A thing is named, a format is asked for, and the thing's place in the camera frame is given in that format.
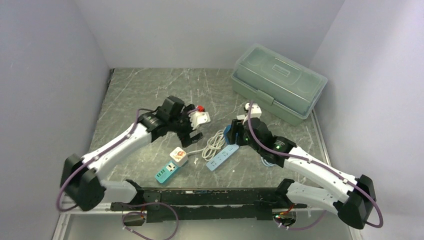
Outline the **teal power strip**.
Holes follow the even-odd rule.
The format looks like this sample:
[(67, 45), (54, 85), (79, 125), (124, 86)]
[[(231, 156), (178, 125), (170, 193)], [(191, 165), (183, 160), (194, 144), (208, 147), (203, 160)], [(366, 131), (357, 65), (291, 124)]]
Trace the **teal power strip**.
[[(189, 160), (189, 156), (195, 155), (195, 154), (201, 154), (201, 158), (207, 162), (211, 160), (223, 148), (223, 146), (226, 143), (225, 137), (224, 137), (224, 131), (225, 131), (224, 129), (217, 131), (211, 138), (209, 138), (206, 141), (206, 146), (201, 149), (189, 151), (189, 152), (186, 152), (184, 150), (187, 153), (188, 160)], [(176, 166), (170, 157), (170, 161), (155, 175), (156, 181), (160, 184), (164, 184), (167, 180), (169, 180), (172, 177), (173, 174), (175, 174), (178, 171), (179, 168), (181, 167)]]

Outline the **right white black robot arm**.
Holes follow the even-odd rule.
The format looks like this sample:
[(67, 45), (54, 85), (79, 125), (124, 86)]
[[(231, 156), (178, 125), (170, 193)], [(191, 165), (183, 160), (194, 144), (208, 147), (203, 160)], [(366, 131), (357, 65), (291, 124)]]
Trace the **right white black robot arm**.
[(383, 216), (370, 177), (364, 174), (356, 177), (329, 166), (295, 142), (272, 134), (257, 117), (233, 119), (225, 136), (230, 144), (251, 147), (267, 164), (294, 171), (317, 184), (312, 187), (283, 179), (275, 190), (275, 200), (280, 207), (310, 205), (337, 215), (358, 230), (365, 225), (382, 227)]

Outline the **white cube socket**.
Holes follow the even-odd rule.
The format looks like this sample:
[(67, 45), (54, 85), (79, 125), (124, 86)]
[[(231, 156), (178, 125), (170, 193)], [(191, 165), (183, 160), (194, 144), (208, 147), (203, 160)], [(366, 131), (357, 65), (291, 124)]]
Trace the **white cube socket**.
[(169, 156), (178, 167), (182, 167), (188, 161), (188, 154), (181, 147), (176, 147), (169, 153)]

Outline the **light blue power strip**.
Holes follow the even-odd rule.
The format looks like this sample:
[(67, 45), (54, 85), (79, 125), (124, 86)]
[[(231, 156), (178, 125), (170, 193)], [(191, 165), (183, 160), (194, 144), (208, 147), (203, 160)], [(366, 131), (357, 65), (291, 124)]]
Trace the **light blue power strip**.
[(211, 160), (206, 163), (206, 167), (210, 171), (215, 171), (220, 165), (222, 165), (227, 159), (229, 159), (238, 149), (240, 148), (237, 144), (231, 144), (225, 146), (219, 153), (217, 153)]

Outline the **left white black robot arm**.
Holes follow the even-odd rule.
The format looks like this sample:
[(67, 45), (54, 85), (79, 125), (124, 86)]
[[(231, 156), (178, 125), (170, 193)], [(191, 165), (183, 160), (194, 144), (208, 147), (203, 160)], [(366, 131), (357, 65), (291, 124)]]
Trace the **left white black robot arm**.
[(191, 133), (210, 121), (202, 106), (186, 105), (172, 95), (154, 110), (139, 108), (135, 121), (120, 135), (83, 156), (72, 154), (66, 158), (56, 209), (68, 212), (80, 208), (87, 212), (100, 203), (139, 209), (145, 202), (144, 189), (132, 180), (107, 181), (107, 175), (120, 161), (167, 133), (175, 133), (183, 148), (197, 143), (203, 134), (191, 136)]

